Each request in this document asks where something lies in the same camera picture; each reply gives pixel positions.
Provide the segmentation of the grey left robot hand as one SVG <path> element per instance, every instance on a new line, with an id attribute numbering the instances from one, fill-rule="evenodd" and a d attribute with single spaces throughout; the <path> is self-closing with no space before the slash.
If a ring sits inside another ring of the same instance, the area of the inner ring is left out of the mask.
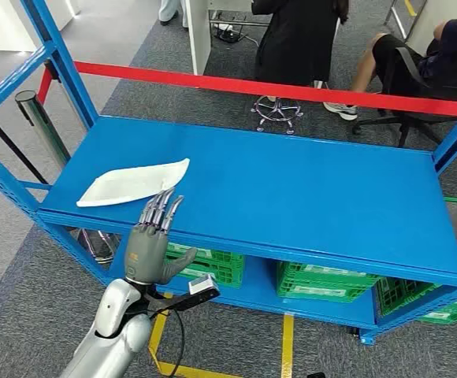
<path id="1" fill-rule="evenodd" d="M 182 257 L 165 261 L 169 230 L 184 200 L 183 195 L 179 195 L 169 204 L 174 191 L 172 187 L 153 196 L 132 227 L 125 251 L 127 281 L 139 285 L 167 284 L 195 260 L 197 249 L 192 247 Z"/>

